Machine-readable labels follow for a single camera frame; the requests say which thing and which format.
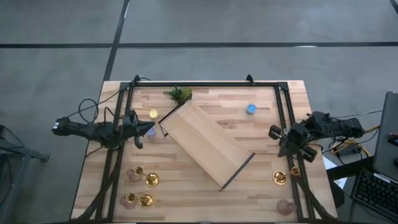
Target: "gray floor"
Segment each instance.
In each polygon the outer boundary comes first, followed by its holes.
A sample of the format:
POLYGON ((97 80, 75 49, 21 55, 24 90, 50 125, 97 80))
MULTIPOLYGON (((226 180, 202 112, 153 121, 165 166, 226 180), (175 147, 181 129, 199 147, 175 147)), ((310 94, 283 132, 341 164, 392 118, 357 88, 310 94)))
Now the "gray floor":
MULTIPOLYGON (((122 4, 0 0, 0 44, 111 43, 122 4)), ((398 41, 397 25, 388 0, 139 0, 129 4, 121 42, 383 42, 398 41)), ((52 155, 31 163, 15 223, 68 220, 87 141, 50 130, 82 99, 98 99, 109 52, 0 49, 0 123, 52 155)), ((119 49, 111 80, 305 80, 312 110, 339 116, 381 108, 385 92, 397 91, 397 58, 397 47, 119 49)), ((368 128, 380 114, 360 120, 368 128)), ((350 206, 339 208, 342 220, 350 206)), ((382 223, 361 207, 352 220, 382 223)))

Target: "wire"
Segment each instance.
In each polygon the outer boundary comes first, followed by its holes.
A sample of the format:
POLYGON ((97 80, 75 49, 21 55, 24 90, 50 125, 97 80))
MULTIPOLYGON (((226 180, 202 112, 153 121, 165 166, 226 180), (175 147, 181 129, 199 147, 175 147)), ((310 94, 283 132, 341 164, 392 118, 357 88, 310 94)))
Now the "wire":
POLYGON ((340 141, 339 144, 337 144, 337 145, 335 144, 335 145, 333 145, 331 148, 329 148, 328 150, 323 151, 322 154, 325 153, 325 152, 328 152, 328 151, 332 151, 333 149, 339 147, 339 146, 340 146, 341 144, 343 144, 346 140, 347 140, 347 137, 345 137, 344 140, 340 141))
POLYGON ((361 149, 365 152, 365 154, 366 154, 366 157, 371 157, 372 155, 370 154, 370 152, 365 148, 365 147, 363 147, 363 145, 361 145, 361 144, 358 144, 358 142, 356 142, 356 141, 354 141, 354 140, 346 140, 345 142, 344 142, 345 144, 357 144, 357 145, 359 145, 360 147, 361 147, 361 149))
POLYGON ((98 109, 98 104, 97 104, 93 99, 86 98, 86 99, 82 100, 82 101, 79 103, 78 113, 79 113, 80 117, 81 117, 84 121, 87 122, 87 124, 94 124, 95 119, 97 119, 97 117, 98 117, 98 111, 99 111, 99 109, 98 109), (94 106, 95 106, 95 113, 94 113, 94 118, 93 118, 92 121, 88 121, 88 120, 82 115, 82 113, 81 113, 81 112, 82 112, 81 106, 82 106, 82 104, 83 104, 84 102, 86 102, 86 101, 91 101, 91 102, 93 102, 93 103, 94 103, 94 106))
POLYGON ((365 133, 371 133, 372 131, 374 131, 376 129, 379 129, 379 128, 380 128, 380 125, 377 125, 377 126, 375 126, 373 128, 369 128, 368 130, 365 131, 365 133))
POLYGON ((307 145, 314 145, 314 146, 319 146, 321 147, 321 152, 323 151, 323 146, 317 143, 308 143, 307 145))
POLYGON ((105 122, 106 122, 106 110, 108 110, 111 113, 111 115, 114 117, 114 113, 112 113, 111 109, 108 108, 107 106, 105 106, 105 109, 104 109, 104 125, 105 125, 105 122))
POLYGON ((95 149, 94 151, 89 152, 89 153, 85 156, 85 158, 87 158, 89 155, 91 155, 92 153, 94 153, 94 152, 96 152, 96 151, 98 151, 98 150, 100 150, 100 149, 102 149, 102 148, 103 148, 103 147, 101 146, 101 147, 95 149))
POLYGON ((86 107, 86 108, 84 108, 84 109, 78 110, 78 111, 76 111, 76 112, 74 112, 74 113, 68 115, 67 118, 69 118, 69 117, 71 117, 71 116, 73 116, 73 115, 75 115, 75 114, 81 113, 82 111, 86 111, 86 110, 88 110, 88 109, 90 109, 90 108, 93 108, 93 107, 95 107, 95 106, 98 106, 98 105, 100 105, 100 104, 102 104, 102 103, 107 102, 107 101, 110 100, 112 97, 116 96, 118 93, 120 93, 120 92, 126 90, 127 88, 129 88, 130 85, 131 85, 132 83, 133 83, 133 81, 131 81, 130 84, 126 85, 126 86, 125 86, 124 88, 122 88, 121 90, 118 90, 116 93, 112 94, 109 98, 107 98, 107 99, 105 99, 105 100, 103 100, 103 101, 97 103, 96 105, 89 106, 89 107, 86 107))
POLYGON ((346 115, 346 116, 335 116, 334 118, 347 118, 347 117, 358 118, 358 117, 361 117, 361 116, 364 116, 364 115, 367 115, 367 114, 380 113, 382 111, 383 111, 383 108, 379 108, 379 109, 368 111, 368 112, 365 112, 365 113, 362 113, 362 114, 352 114, 352 115, 346 115))
POLYGON ((146 78, 146 77, 139 77, 140 79, 145 79, 145 80, 148 80, 148 81, 151 81, 149 78, 146 78))
POLYGON ((361 160, 362 160, 362 159, 363 159, 363 157, 362 157, 361 151, 359 151, 359 152, 356 152, 356 153, 358 153, 358 154, 361 156, 361 160))
POLYGON ((345 163, 340 159, 340 156, 337 156, 337 159, 338 159, 343 165, 345 165, 345 163))
POLYGON ((358 142, 357 144, 362 144, 362 143, 372 140, 372 138, 374 138, 378 132, 379 132, 379 129, 377 129, 377 131, 373 134, 373 136, 371 138, 369 138, 368 140, 362 141, 362 142, 358 142))

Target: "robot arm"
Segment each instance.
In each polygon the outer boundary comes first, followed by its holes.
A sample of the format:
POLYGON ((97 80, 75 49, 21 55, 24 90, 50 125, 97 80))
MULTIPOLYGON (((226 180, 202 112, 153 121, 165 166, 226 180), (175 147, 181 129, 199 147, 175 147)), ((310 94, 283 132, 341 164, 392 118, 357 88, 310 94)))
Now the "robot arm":
POLYGON ((287 134, 272 125, 268 135, 272 139, 280 139, 278 157, 302 153, 305 160, 313 162, 318 152, 308 145, 311 141, 337 136, 360 138, 364 133, 356 118, 342 120, 331 117, 329 113, 315 111, 308 114, 307 119, 293 124, 287 134))
POLYGON ((145 135, 155 123, 153 121, 140 121, 134 110, 122 117, 122 125, 114 128, 112 122, 101 122, 96 124, 81 124, 70 121, 69 118, 56 120, 52 132, 58 136, 76 135, 90 141, 97 141, 103 147, 114 149, 123 141, 134 137, 134 144, 142 149, 143 145, 139 137, 145 135))

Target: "metal bracket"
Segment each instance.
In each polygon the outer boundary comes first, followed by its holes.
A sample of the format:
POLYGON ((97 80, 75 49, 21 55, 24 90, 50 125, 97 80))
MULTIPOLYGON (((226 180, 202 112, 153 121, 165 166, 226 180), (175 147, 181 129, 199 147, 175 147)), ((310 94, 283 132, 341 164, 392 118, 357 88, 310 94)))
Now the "metal bracket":
POLYGON ((290 128, 284 128, 284 135, 287 135, 287 133, 289 133, 290 128))
POLYGON ((288 91, 289 90, 289 85, 287 84, 287 82, 278 82, 277 83, 279 88, 288 91))
POLYGON ((251 86, 255 86, 256 85, 256 83, 253 80, 253 77, 250 74, 246 77, 246 80, 250 81, 250 85, 251 86))

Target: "wooden table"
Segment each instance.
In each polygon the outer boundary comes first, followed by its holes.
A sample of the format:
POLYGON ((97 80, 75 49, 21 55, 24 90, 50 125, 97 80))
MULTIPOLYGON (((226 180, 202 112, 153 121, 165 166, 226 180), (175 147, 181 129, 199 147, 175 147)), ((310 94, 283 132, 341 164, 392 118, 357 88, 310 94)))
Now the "wooden table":
MULTIPOLYGON (((288 81, 290 97, 297 121, 311 113, 303 81, 288 81)), ((100 101, 119 90, 120 82, 105 82, 100 101)), ((165 116, 175 103, 164 91, 171 88, 135 88, 132 109, 140 120, 150 120, 149 111, 156 109, 159 119, 165 116)), ((137 149, 134 140, 129 139, 124 148, 115 222, 274 222, 296 221, 296 214, 282 216, 277 213, 276 203, 280 199, 292 199, 290 177, 285 185, 276 185, 272 174, 276 170, 289 173, 286 158, 278 158, 278 141, 268 137, 271 125, 280 126, 274 89, 271 87, 191 87, 192 100, 228 134, 242 143, 256 156, 238 174, 232 183, 218 192, 219 185, 170 137, 163 137, 159 124, 154 138, 143 138, 144 148, 137 149), (247 115, 249 103, 257 106, 255 115, 247 115), (150 188, 144 181, 132 183, 126 171, 142 166, 144 172, 155 172, 160 176, 160 184, 150 188), (150 193, 155 205, 149 209, 136 206, 126 210, 119 204, 119 198, 128 193, 137 196, 150 193)), ((116 106, 116 97, 101 104, 100 111, 107 106, 116 106)), ((288 112, 282 95, 285 117, 288 112)), ((101 112, 97 121, 103 120, 101 112)), ((91 142, 88 152, 99 147, 91 142)), ((78 217, 91 203, 101 185, 105 149, 100 150, 84 163, 80 184, 72 211, 72 218, 78 217)), ((328 177, 321 154, 313 163, 305 163, 310 188, 328 212, 336 216, 328 177)), ((300 190, 304 214, 307 214, 305 197, 300 190)), ((106 198, 104 216, 107 212, 106 198)))

